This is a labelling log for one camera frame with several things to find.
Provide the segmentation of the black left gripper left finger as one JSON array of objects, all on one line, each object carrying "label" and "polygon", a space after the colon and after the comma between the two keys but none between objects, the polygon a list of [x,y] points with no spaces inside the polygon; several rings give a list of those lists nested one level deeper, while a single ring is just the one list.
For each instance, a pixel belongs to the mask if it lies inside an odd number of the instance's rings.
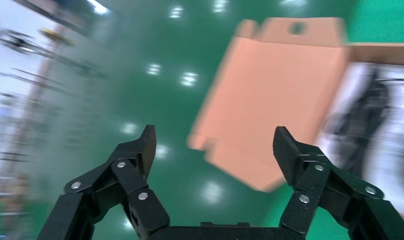
[{"label": "black left gripper left finger", "polygon": [[147,125],[138,139],[118,144],[105,163],[69,181],[37,238],[90,240],[117,205],[141,240],[169,227],[170,217],[147,183],[156,146],[155,126]]}]

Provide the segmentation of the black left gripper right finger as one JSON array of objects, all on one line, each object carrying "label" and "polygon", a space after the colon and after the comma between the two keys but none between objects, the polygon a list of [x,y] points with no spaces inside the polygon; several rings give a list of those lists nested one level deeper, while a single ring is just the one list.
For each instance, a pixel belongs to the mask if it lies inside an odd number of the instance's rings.
[{"label": "black left gripper right finger", "polygon": [[329,212],[352,240],[404,240],[404,220],[376,186],[334,166],[317,146],[274,132],[273,155],[293,194],[279,226],[306,238],[318,208]]}]

